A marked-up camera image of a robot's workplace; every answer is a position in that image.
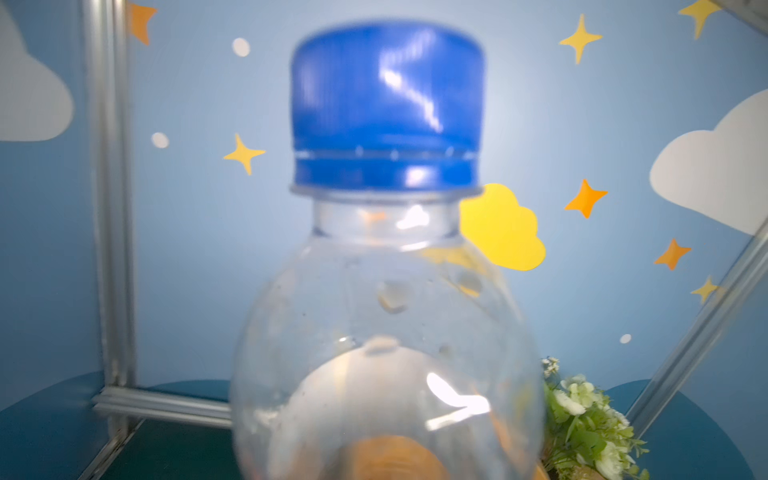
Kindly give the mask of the orange bin liner bag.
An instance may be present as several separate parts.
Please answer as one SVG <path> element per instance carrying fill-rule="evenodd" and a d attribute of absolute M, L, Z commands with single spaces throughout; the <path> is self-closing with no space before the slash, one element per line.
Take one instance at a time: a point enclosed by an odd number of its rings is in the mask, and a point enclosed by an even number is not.
<path fill-rule="evenodd" d="M 493 459 L 468 444 L 435 453 L 414 439 L 384 435 L 339 450 L 326 479 L 484 479 Z"/>

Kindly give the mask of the aluminium frame left post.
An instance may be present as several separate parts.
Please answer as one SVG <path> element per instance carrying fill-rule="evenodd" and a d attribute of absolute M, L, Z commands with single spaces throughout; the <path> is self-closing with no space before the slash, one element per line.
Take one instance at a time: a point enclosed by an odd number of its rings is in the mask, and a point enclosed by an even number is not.
<path fill-rule="evenodd" d="M 94 237 L 105 386 L 96 411 L 125 424 L 135 404 L 135 275 L 128 4 L 85 1 Z"/>

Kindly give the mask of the artificial white flower plant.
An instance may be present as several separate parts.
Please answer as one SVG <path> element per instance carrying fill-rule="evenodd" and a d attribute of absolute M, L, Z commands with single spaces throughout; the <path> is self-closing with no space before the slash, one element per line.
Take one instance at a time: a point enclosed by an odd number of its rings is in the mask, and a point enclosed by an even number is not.
<path fill-rule="evenodd" d="M 648 479 L 646 454 L 628 419 L 583 375 L 564 378 L 559 360 L 541 360 L 546 401 L 541 464 L 551 479 Z"/>

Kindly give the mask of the aluminium frame right post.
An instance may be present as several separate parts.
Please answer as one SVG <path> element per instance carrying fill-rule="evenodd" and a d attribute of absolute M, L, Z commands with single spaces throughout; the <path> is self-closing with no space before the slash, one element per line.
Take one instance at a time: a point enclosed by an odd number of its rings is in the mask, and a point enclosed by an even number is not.
<path fill-rule="evenodd" d="M 626 417 L 642 437 L 726 332 L 737 310 L 767 273 L 767 224 L 762 223 L 720 288 L 705 302 L 695 322 L 652 376 Z"/>

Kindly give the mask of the Pepsi bottle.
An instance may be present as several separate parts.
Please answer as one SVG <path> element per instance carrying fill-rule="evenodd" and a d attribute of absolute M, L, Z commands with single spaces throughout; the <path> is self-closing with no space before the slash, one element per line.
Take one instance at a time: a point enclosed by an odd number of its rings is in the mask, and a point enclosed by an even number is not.
<path fill-rule="evenodd" d="M 434 23 L 328 29 L 291 59 L 292 190 L 305 244 L 256 301 L 229 404 L 246 479 L 326 479 L 340 449 L 468 444 L 530 479 L 540 359 L 506 282 L 460 230 L 479 196 L 485 57 Z"/>

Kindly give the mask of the aluminium frame post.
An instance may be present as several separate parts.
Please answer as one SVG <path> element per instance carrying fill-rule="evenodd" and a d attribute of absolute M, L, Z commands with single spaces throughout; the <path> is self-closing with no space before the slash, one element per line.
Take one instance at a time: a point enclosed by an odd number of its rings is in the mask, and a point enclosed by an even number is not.
<path fill-rule="evenodd" d="M 128 4 L 85 1 L 94 237 L 105 386 L 96 411 L 125 424 L 135 404 L 135 275 Z"/>
<path fill-rule="evenodd" d="M 737 310 L 767 273 L 767 224 L 762 223 L 720 288 L 705 302 L 695 322 L 652 376 L 626 417 L 642 437 L 726 332 Z"/>

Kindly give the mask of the aluminium frame rear bar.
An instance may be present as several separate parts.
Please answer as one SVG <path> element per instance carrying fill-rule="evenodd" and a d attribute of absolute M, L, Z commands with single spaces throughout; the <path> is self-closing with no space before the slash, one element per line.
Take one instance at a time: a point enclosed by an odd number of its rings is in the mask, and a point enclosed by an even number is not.
<path fill-rule="evenodd" d="M 104 414 L 226 430 L 232 427 L 227 402 L 115 386 L 105 387 L 92 402 Z"/>

